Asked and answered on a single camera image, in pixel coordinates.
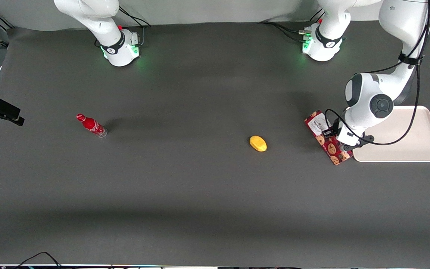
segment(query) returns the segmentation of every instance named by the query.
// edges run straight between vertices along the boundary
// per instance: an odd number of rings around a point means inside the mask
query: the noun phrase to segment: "bottle cap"
[[[85,121],[85,116],[83,114],[77,114],[76,118],[78,121]]]

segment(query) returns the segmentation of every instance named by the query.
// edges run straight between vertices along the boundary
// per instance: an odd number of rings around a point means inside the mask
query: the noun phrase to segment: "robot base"
[[[135,58],[140,56],[140,47],[138,46],[138,34],[122,29],[125,35],[123,46],[115,54],[109,54],[102,49],[104,57],[109,60],[113,66],[122,67],[130,64]]]
[[[311,26],[305,27],[305,31],[314,33],[319,25],[318,23],[312,24]],[[325,48],[323,43],[316,39],[316,36],[310,37],[309,41],[303,44],[302,53],[308,54],[313,60],[325,62],[331,60],[331,58],[338,53],[342,41],[343,39],[331,48]]]

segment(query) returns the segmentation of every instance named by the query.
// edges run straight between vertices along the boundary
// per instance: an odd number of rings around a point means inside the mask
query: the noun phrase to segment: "red cookie box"
[[[316,138],[334,165],[339,165],[353,156],[353,151],[343,152],[339,149],[340,143],[335,136],[331,136],[328,139],[324,138],[321,131],[327,130],[328,126],[326,126],[324,114],[321,110],[311,113],[311,115],[304,121],[314,138]]]

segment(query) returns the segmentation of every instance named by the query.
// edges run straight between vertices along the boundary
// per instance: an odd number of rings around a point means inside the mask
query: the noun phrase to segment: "gray table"
[[[259,24],[154,26],[123,68],[88,31],[10,36],[0,98],[26,123],[0,120],[0,263],[430,268],[430,163],[335,167],[303,123],[396,63],[377,22],[327,63]],[[430,42],[420,71],[430,109]]]

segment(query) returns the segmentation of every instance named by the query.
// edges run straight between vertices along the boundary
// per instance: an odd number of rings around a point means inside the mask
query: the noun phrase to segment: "cookie image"
[[[349,154],[348,153],[346,153],[346,152],[341,152],[340,153],[340,157],[339,157],[341,160],[347,160],[347,159],[349,159]]]
[[[339,164],[339,160],[336,156],[331,156],[330,157],[331,161],[333,162],[334,165],[338,165]]]
[[[331,155],[334,155],[334,154],[336,153],[336,147],[334,146],[334,144],[330,143],[330,144],[328,145],[328,152],[329,152]]]
[[[320,145],[324,145],[324,137],[322,135],[316,136],[315,138]]]

